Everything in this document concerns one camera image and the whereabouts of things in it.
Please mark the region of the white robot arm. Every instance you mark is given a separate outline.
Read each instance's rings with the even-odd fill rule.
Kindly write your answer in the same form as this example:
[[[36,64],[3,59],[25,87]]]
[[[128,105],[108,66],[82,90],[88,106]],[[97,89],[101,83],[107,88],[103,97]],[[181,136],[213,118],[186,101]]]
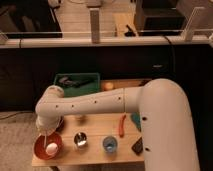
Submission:
[[[43,134],[55,131],[65,115],[138,113],[145,171],[200,171],[188,98],[172,80],[154,79],[140,87],[69,98],[62,88],[51,85],[35,111],[36,126]]]

